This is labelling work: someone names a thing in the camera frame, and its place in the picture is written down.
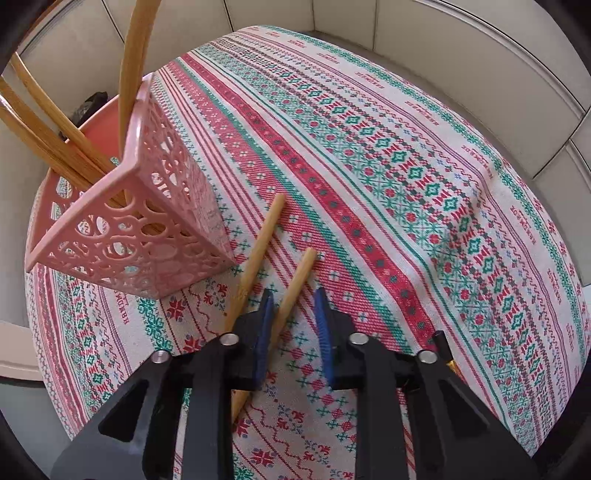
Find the black chopstick gold band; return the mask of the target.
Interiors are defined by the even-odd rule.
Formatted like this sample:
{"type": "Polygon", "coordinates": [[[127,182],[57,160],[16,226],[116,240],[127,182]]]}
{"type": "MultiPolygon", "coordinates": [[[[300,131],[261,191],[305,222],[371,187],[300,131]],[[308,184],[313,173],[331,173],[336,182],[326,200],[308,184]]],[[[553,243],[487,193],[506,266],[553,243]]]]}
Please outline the black chopstick gold band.
{"type": "Polygon", "coordinates": [[[438,380],[451,381],[455,384],[464,384],[465,378],[455,361],[451,346],[443,330],[436,330],[432,336],[438,360],[433,367],[432,376],[438,380]]]}

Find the pink perforated utensil holder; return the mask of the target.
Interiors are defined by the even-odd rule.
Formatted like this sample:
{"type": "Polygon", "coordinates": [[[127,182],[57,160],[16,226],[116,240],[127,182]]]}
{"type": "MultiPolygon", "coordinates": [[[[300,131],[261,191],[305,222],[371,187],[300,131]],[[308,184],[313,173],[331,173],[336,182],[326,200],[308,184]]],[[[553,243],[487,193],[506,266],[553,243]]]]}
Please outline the pink perforated utensil holder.
{"type": "Polygon", "coordinates": [[[159,299],[235,262],[211,184],[141,83],[122,159],[88,190],[47,173],[30,219],[25,270],[44,265],[159,299]]]}

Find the patterned woven tablecloth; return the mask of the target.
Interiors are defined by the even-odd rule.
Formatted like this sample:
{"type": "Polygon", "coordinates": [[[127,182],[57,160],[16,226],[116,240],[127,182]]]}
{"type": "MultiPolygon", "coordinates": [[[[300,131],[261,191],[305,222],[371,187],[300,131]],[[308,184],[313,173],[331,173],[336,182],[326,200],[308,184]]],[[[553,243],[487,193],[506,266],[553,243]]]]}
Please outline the patterned woven tablecloth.
{"type": "Polygon", "coordinates": [[[587,361],[589,310],[543,204],[474,127],[383,67],[279,27],[177,57],[152,91],[211,181],[236,260],[287,198],[249,308],[318,253],[233,429],[237,478],[353,477],[356,399],[322,374],[318,287],[390,349],[444,331],[466,383],[540,448],[587,361]]]}

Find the dark trash bin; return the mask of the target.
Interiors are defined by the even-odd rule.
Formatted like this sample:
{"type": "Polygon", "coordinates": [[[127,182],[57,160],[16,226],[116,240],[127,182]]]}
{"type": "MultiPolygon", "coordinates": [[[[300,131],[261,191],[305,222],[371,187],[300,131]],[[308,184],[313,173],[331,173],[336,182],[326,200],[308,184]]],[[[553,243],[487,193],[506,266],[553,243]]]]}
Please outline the dark trash bin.
{"type": "Polygon", "coordinates": [[[95,92],[69,116],[69,120],[76,128],[79,128],[93,114],[102,108],[107,101],[108,94],[106,91],[95,92]]]}

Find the wooden chopstick leaning in holder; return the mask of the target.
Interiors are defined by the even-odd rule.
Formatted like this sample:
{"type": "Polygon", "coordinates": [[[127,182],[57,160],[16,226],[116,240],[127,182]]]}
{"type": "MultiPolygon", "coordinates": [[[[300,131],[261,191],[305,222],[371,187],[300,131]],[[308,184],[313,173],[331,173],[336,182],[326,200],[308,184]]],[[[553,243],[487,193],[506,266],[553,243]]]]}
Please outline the wooden chopstick leaning in holder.
{"type": "Polygon", "coordinates": [[[94,169],[100,171],[102,175],[111,171],[115,165],[110,158],[101,153],[51,100],[17,53],[12,55],[10,64],[32,98],[66,137],[89,159],[94,165],[94,169]]]}

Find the wooden chopstick upright in holder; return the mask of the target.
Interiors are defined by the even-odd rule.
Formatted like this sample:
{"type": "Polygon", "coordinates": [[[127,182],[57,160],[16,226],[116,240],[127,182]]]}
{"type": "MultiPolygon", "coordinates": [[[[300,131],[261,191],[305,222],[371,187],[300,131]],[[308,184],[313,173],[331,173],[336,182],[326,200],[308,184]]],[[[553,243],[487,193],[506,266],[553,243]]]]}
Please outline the wooden chopstick upright in holder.
{"type": "Polygon", "coordinates": [[[123,154],[153,24],[160,0],[137,0],[132,11],[125,37],[123,58],[119,73],[118,133],[119,153],[123,154]]]}

